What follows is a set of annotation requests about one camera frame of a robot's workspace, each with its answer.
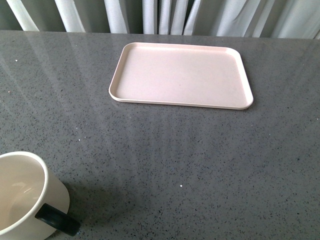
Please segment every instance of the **pink tray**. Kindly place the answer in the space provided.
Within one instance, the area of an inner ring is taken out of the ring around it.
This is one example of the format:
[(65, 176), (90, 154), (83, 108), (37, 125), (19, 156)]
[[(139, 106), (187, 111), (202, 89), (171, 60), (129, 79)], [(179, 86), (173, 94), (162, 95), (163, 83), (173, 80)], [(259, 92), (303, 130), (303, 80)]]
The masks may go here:
[(236, 50), (163, 43), (126, 45), (109, 93), (120, 102), (237, 110), (254, 100)]

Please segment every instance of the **speckled stone surface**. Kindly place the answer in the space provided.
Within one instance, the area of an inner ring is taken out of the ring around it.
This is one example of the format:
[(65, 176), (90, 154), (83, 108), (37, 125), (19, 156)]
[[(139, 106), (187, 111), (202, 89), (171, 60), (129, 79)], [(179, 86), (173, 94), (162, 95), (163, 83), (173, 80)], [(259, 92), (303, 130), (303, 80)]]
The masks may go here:
[[(121, 103), (131, 42), (234, 48), (247, 110)], [(33, 152), (66, 185), (75, 237), (320, 238), (320, 41), (0, 31), (0, 153)]]

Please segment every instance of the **mug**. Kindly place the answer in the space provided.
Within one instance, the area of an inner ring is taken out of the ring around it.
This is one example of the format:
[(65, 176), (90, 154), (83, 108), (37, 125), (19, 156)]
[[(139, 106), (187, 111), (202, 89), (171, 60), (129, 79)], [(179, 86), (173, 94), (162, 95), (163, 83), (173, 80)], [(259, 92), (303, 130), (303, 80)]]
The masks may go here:
[(31, 152), (0, 155), (0, 240), (44, 240), (56, 229), (74, 236), (67, 188)]

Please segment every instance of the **curtain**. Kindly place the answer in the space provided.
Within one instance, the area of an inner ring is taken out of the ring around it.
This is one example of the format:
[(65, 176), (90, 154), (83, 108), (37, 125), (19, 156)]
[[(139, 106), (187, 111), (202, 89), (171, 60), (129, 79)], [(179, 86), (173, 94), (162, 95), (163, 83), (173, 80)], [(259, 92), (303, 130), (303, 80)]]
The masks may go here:
[(320, 0), (0, 0), (0, 30), (320, 39)]

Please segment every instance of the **mug handle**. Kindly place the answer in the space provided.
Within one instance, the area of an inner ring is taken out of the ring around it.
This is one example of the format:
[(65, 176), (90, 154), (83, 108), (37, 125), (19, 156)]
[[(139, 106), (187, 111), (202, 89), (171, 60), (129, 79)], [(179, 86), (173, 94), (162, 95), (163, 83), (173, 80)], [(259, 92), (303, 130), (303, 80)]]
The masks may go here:
[(47, 203), (42, 205), (35, 218), (70, 236), (76, 235), (80, 228), (79, 222)]

